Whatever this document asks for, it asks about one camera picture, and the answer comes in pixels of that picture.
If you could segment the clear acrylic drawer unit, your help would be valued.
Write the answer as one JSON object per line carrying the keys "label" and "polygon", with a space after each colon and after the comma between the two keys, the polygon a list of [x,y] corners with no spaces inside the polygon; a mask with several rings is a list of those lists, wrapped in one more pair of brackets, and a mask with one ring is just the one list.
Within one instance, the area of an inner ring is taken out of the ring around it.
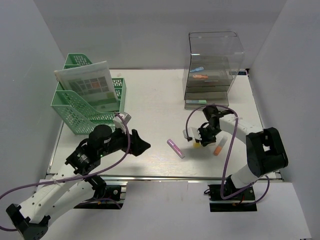
{"label": "clear acrylic drawer unit", "polygon": [[[204,104],[186,100],[206,100],[206,104],[229,106],[228,93],[245,58],[243,45],[234,31],[194,31],[188,34],[190,55],[183,73],[184,108],[196,109]],[[204,67],[204,71],[190,70]],[[207,75],[195,79],[193,75]]]}

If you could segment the document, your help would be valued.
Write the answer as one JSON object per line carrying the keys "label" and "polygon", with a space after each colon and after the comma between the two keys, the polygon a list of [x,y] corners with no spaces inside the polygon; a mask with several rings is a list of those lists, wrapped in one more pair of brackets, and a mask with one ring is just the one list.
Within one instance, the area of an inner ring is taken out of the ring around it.
{"label": "document", "polygon": [[55,70],[54,75],[64,90],[74,91],[92,107],[106,111],[119,102],[107,61]]}

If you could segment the orange highlighter white cap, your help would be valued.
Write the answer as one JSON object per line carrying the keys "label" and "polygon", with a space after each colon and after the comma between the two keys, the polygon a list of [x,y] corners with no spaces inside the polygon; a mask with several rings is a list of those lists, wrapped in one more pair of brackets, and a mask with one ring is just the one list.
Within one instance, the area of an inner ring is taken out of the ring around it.
{"label": "orange highlighter white cap", "polygon": [[220,154],[220,152],[222,151],[222,149],[223,149],[224,145],[226,144],[227,140],[228,140],[227,136],[223,136],[222,137],[222,139],[220,140],[220,142],[218,143],[218,145],[216,146],[216,148],[215,148],[215,150],[213,152],[213,154],[215,156],[218,156]]}

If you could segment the yellow highlighter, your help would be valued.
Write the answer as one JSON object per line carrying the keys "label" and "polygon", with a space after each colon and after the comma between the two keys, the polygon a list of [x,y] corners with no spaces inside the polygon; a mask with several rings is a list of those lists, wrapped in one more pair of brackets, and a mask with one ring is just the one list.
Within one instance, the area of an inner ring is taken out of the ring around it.
{"label": "yellow highlighter", "polygon": [[193,143],[193,147],[194,148],[200,148],[201,147],[201,144],[199,142],[194,142]]}

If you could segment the green file organizer rack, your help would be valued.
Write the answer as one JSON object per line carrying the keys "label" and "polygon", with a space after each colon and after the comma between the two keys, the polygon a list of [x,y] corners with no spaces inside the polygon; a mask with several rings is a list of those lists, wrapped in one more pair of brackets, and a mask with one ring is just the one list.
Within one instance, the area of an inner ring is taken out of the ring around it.
{"label": "green file organizer rack", "polygon": [[[92,64],[85,54],[69,53],[67,55],[64,69],[76,68]],[[116,95],[119,99],[116,112],[124,112],[127,86],[124,78],[112,78]],[[75,135],[88,135],[98,125],[108,125],[112,131],[115,130],[113,118],[114,111],[100,112],[90,106],[82,96],[72,90],[64,90],[62,85],[58,83],[51,107],[62,118],[64,124]]]}

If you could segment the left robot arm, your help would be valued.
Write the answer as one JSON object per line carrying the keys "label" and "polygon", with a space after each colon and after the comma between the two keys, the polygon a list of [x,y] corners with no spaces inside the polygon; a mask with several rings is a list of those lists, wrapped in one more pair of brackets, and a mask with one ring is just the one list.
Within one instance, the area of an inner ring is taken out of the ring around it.
{"label": "left robot arm", "polygon": [[90,176],[103,157],[117,151],[137,157],[150,147],[135,129],[127,134],[122,128],[112,130],[107,125],[98,125],[66,158],[51,178],[52,184],[44,184],[20,204],[11,204],[6,213],[24,240],[39,240],[64,213],[86,200],[96,201],[105,196],[106,182],[98,175]]}

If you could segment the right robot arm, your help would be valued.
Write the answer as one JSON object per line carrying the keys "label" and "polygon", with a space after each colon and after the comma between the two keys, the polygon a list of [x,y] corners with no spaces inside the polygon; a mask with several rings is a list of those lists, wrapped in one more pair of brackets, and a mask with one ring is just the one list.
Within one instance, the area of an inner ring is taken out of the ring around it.
{"label": "right robot arm", "polygon": [[[207,122],[205,127],[198,129],[198,142],[203,147],[215,142],[220,132],[232,135],[222,171],[220,196],[223,200],[238,199],[245,189],[261,177],[288,166],[286,150],[276,128],[256,127],[230,109],[219,110],[216,106],[206,106],[202,112]],[[235,139],[245,144],[246,164],[237,172],[226,176]]]}

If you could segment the blue highlighter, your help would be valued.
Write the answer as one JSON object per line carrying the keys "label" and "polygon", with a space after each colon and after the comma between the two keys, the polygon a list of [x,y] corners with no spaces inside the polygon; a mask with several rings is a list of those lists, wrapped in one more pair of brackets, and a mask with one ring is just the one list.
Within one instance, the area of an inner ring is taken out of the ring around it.
{"label": "blue highlighter", "polygon": [[202,72],[202,71],[204,71],[204,67],[202,67],[202,66],[190,70],[191,73],[198,73],[198,72]]}

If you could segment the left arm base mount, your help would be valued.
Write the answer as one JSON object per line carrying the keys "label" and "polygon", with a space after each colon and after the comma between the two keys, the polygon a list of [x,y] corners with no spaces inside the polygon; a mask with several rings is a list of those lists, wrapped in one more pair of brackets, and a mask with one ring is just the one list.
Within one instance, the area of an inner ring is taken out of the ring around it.
{"label": "left arm base mount", "polygon": [[124,204],[126,191],[127,186],[124,183],[108,184],[102,198],[98,200],[86,200],[74,208],[91,210],[120,210]]}

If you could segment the green highlighter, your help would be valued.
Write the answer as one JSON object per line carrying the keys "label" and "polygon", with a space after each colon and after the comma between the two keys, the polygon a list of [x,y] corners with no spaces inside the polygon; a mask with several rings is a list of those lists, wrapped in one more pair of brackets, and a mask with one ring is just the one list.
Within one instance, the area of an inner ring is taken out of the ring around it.
{"label": "green highlighter", "polygon": [[185,101],[186,104],[201,104],[201,105],[205,105],[207,103],[206,100],[186,100]]}

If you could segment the purple highlighter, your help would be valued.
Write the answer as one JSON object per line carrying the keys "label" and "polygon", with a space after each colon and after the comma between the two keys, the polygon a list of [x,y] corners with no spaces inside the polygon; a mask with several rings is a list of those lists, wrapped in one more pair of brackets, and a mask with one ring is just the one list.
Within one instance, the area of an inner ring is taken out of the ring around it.
{"label": "purple highlighter", "polygon": [[181,151],[181,149],[174,143],[172,139],[168,139],[167,144],[170,146],[170,148],[181,158],[183,159],[185,157],[185,154]]}

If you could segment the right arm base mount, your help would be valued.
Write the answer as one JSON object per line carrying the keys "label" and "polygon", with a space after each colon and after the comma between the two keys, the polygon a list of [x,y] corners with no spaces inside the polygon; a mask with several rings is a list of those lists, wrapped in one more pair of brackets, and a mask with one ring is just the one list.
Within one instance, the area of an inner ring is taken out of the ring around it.
{"label": "right arm base mount", "polygon": [[203,192],[209,198],[209,209],[211,213],[233,213],[233,212],[256,212],[256,196],[254,189],[244,190],[240,194],[229,199],[222,199],[220,195],[220,185],[211,184]]}

